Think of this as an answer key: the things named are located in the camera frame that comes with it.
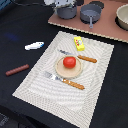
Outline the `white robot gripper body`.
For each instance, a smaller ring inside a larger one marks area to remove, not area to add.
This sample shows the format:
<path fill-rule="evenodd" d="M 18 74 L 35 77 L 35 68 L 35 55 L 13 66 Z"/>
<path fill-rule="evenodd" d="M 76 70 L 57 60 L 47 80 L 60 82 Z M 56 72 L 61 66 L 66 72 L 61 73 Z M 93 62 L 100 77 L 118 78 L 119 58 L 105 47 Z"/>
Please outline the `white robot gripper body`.
<path fill-rule="evenodd" d="M 46 5 L 53 5 L 55 8 L 73 6 L 76 0 L 44 0 Z"/>

